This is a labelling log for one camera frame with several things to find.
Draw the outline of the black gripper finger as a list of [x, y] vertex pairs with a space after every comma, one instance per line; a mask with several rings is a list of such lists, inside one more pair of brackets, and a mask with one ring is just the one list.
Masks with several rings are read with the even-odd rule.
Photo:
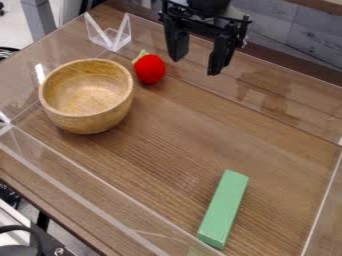
[[171, 17], [164, 17], [164, 35], [169, 58], [180, 61], [188, 53], [190, 34], [180, 23]]
[[214, 49], [210, 53], [207, 75], [215, 76], [230, 64], [236, 47], [236, 39], [232, 34], [220, 33], [214, 39]]

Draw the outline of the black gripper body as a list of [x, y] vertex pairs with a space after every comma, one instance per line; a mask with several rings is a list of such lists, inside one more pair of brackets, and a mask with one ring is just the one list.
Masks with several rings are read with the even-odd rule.
[[159, 19], [168, 36], [195, 33], [214, 38], [227, 34], [238, 48], [247, 44], [252, 19], [231, 0], [161, 0]]

